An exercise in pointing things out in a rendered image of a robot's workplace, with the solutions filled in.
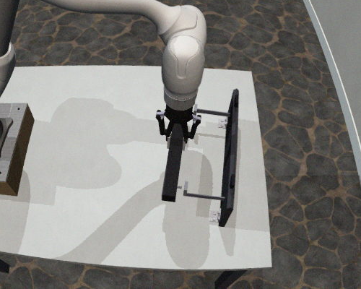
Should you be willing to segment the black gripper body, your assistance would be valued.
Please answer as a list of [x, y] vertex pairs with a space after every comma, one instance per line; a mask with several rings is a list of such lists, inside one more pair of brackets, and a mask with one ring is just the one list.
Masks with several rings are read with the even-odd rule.
[[193, 106], [185, 111], [177, 111], [177, 110], [173, 110], [166, 104], [166, 109], [165, 109], [164, 115], [169, 121], [171, 121], [172, 118], [180, 119], [180, 120], [175, 120], [175, 124], [181, 124], [181, 120], [183, 120], [185, 118], [186, 118], [185, 123], [187, 123], [193, 119], [193, 116], [192, 116], [193, 111], [192, 110], [193, 110]]

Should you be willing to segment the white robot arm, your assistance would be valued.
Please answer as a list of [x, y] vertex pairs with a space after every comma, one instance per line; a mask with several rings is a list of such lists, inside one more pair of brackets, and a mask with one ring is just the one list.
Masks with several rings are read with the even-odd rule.
[[[206, 45], [206, 20], [198, 8], [191, 5], [169, 7], [156, 0], [41, 1], [73, 12], [135, 14], [152, 21], [166, 45], [162, 55], [164, 101], [177, 111], [194, 106], [204, 72]], [[17, 60], [10, 39], [18, 5], [19, 0], [0, 0], [0, 97]]]

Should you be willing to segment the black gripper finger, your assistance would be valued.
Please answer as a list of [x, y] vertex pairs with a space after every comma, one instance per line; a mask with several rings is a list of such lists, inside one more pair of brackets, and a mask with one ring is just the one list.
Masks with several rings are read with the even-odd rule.
[[190, 138], [190, 139], [194, 138], [194, 135], [196, 133], [196, 128], [201, 123], [201, 115], [198, 115], [198, 116], [192, 115], [192, 116], [193, 116], [193, 125], [191, 127], [191, 132], [188, 132], [188, 125], [187, 125], [187, 123], [185, 123], [185, 119], [180, 120], [181, 127], [183, 130], [183, 149], [182, 149], [182, 151], [185, 151], [185, 146], [187, 144], [188, 138]]
[[166, 142], [168, 142], [167, 145], [167, 149], [169, 149], [170, 146], [170, 138], [171, 138], [171, 131], [173, 129], [174, 123], [175, 123], [175, 119], [171, 119], [171, 122], [169, 122], [168, 124], [168, 129], [165, 129], [165, 122], [164, 122], [164, 112], [161, 110], [157, 110], [157, 114], [156, 114], [156, 119], [158, 120], [159, 123], [159, 128], [160, 128], [160, 135], [165, 135], [166, 136]]

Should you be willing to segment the black rectangular panel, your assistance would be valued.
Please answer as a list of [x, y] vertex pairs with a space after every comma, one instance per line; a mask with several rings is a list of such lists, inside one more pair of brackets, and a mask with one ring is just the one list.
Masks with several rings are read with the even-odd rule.
[[235, 187], [230, 189], [230, 178], [232, 174], [236, 174], [236, 161], [237, 161], [237, 146], [238, 146], [238, 107], [234, 107], [235, 94], [238, 95], [239, 105], [239, 90], [233, 90], [232, 98], [227, 117], [227, 136], [225, 143], [225, 156], [222, 176], [222, 200], [220, 203], [221, 214], [218, 227], [224, 227], [233, 211]]

